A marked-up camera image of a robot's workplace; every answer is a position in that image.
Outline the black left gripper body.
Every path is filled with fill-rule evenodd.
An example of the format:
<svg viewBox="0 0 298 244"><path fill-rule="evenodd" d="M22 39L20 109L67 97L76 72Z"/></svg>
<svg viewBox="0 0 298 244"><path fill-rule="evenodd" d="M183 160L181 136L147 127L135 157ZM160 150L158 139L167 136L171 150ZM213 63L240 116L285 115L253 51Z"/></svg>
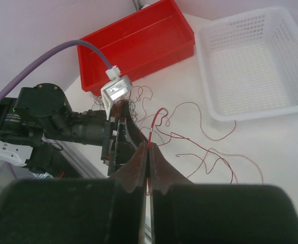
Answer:
<svg viewBox="0 0 298 244"><path fill-rule="evenodd" d="M123 167L136 153L146 136L135 124L130 102L122 100L113 105L110 119L105 122L101 160L108 166L107 175Z"/></svg>

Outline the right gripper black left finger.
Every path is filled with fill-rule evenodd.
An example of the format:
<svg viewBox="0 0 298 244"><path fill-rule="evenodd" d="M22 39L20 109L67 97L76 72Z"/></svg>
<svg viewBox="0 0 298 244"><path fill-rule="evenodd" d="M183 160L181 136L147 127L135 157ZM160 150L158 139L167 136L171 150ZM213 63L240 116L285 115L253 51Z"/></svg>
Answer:
<svg viewBox="0 0 298 244"><path fill-rule="evenodd" d="M0 243L144 243L147 143L107 179L21 179L0 193Z"/></svg>

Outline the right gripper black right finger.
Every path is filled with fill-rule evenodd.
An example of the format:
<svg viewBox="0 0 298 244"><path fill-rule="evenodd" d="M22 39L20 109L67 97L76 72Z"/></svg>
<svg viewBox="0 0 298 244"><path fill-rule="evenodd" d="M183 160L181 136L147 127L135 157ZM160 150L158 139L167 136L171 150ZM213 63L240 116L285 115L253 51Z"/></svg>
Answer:
<svg viewBox="0 0 298 244"><path fill-rule="evenodd" d="M281 188L194 184L155 143L148 162L153 243L298 243L298 215Z"/></svg>

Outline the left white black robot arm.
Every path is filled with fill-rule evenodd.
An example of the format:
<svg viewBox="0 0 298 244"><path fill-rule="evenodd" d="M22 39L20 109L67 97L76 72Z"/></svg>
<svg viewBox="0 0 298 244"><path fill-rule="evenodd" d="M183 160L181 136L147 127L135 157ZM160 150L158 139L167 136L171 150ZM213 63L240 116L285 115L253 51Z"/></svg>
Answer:
<svg viewBox="0 0 298 244"><path fill-rule="evenodd" d="M64 158L55 141L100 146L108 174L123 167L146 137L134 123L130 103L113 106L111 119L104 110L74 112L61 88L42 83L24 87L17 98L0 101L0 141L30 146L32 153L22 166L33 173L80 178L76 167Z"/></svg>

